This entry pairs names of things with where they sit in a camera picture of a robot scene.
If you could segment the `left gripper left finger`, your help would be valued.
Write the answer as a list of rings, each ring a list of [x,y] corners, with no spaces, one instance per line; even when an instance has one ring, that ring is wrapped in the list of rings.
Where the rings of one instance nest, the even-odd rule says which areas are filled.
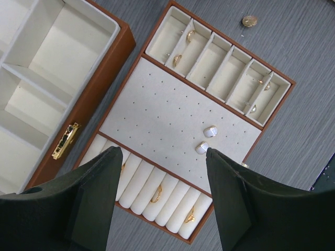
[[[20,194],[1,196],[1,250],[105,250],[123,154],[91,161]]]

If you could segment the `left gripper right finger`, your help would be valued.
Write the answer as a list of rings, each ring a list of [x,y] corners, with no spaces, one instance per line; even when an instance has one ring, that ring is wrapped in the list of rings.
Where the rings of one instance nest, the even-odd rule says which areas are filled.
[[[212,148],[206,166],[223,250],[334,250],[334,190],[284,185]]]

